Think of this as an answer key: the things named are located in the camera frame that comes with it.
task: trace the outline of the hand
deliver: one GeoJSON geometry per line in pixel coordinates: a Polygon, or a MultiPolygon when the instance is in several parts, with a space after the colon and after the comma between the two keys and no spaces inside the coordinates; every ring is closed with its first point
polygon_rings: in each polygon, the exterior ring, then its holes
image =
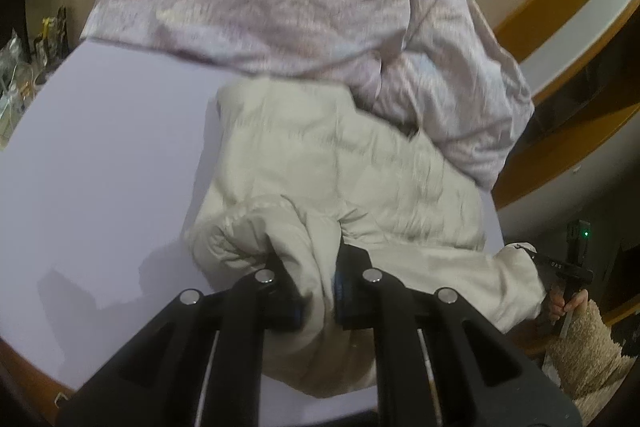
{"type": "Polygon", "coordinates": [[[557,287],[553,287],[549,292],[549,320],[551,320],[551,322],[556,322],[556,320],[563,317],[566,312],[571,310],[578,310],[582,313],[586,311],[588,303],[589,293],[587,290],[580,290],[567,304],[565,304],[562,292],[557,287]]]}

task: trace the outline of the pink blanket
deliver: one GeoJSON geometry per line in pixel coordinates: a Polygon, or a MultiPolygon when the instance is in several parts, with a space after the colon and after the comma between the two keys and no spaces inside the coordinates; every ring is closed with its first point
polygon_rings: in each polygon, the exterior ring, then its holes
{"type": "Polygon", "coordinates": [[[474,0],[97,0],[82,36],[345,83],[484,188],[533,112],[474,0]]]}

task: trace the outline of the metal screw head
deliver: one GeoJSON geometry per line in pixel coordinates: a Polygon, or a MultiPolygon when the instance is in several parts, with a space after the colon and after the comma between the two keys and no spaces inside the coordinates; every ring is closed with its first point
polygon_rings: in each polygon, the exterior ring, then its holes
{"type": "Polygon", "coordinates": [[[364,280],[369,282],[380,282],[382,279],[382,272],[377,268],[367,268],[362,272],[364,280]]]}
{"type": "Polygon", "coordinates": [[[458,293],[453,288],[441,288],[438,290],[438,299],[447,304],[453,304],[458,300],[458,293]]]}
{"type": "Polygon", "coordinates": [[[263,268],[262,270],[258,270],[255,273],[255,280],[257,282],[261,282],[262,284],[267,284],[268,282],[273,282],[276,279],[276,274],[273,271],[263,268]]]}
{"type": "Polygon", "coordinates": [[[187,306],[190,304],[195,304],[200,300],[200,292],[197,290],[185,290],[180,294],[180,302],[182,304],[186,304],[187,306]]]}

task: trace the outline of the beige fleece sleeve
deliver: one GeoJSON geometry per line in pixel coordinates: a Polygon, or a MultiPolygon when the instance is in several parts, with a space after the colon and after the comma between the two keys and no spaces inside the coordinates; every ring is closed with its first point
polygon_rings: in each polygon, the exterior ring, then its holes
{"type": "Polygon", "coordinates": [[[555,340],[548,353],[562,389],[574,400],[626,377],[635,361],[623,356],[622,347],[611,339],[594,301],[585,312],[574,312],[566,338],[555,340]]]}
{"type": "Polygon", "coordinates": [[[616,394],[623,380],[618,380],[611,385],[606,385],[602,389],[589,393],[583,397],[574,400],[575,406],[580,412],[583,425],[589,425],[600,411],[604,409],[609,400],[616,394]]]}

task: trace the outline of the mattress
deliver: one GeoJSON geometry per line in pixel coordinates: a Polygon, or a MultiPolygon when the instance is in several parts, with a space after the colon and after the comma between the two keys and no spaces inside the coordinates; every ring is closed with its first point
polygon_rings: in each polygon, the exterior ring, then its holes
{"type": "MultiPolygon", "coordinates": [[[[0,336],[43,373],[77,389],[182,289],[214,290],[181,237],[216,164],[216,91],[237,77],[87,41],[27,111],[0,153],[0,336]]],[[[314,399],[263,377],[260,425],[375,403],[375,388],[314,399]]]]}

